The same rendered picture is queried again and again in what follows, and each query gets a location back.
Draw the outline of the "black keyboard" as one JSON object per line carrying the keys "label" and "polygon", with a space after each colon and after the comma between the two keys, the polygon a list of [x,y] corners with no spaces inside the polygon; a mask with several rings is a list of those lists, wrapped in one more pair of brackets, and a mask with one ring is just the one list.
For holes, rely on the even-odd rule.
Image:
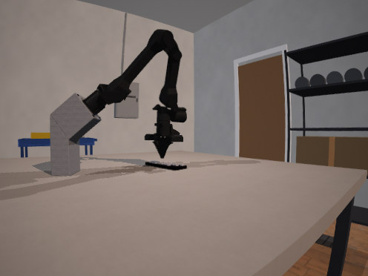
{"label": "black keyboard", "polygon": [[174,162],[163,162],[159,160],[146,162],[145,164],[150,165],[150,166],[159,167],[159,168],[167,168],[167,169],[171,169],[175,171],[187,168],[187,165],[185,164],[179,164],[179,163],[174,163]]}

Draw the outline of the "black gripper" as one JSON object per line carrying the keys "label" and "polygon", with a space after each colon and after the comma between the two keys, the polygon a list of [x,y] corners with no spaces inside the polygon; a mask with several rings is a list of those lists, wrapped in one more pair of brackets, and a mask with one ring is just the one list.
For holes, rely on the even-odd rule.
{"label": "black gripper", "polygon": [[157,123],[154,123],[154,126],[157,127],[157,133],[154,133],[154,135],[146,134],[145,140],[153,140],[160,158],[163,159],[169,145],[173,142],[183,142],[183,136],[170,134],[170,126],[172,126],[170,121],[157,121]]}

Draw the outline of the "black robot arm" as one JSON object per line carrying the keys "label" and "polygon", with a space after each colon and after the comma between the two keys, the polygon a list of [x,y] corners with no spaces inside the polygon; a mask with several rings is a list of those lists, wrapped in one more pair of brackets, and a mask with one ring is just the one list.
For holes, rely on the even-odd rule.
{"label": "black robot arm", "polygon": [[95,115],[102,111],[105,105],[125,100],[127,95],[131,93],[130,84],[153,57],[162,50],[168,54],[165,84],[159,97],[165,107],[157,104],[152,109],[157,110],[157,121],[185,122],[187,120],[186,109],[179,108],[177,105],[177,77],[182,53],[174,40],[173,33],[169,30],[155,30],[148,40],[147,46],[121,76],[109,85],[99,84],[97,90],[82,101]]}

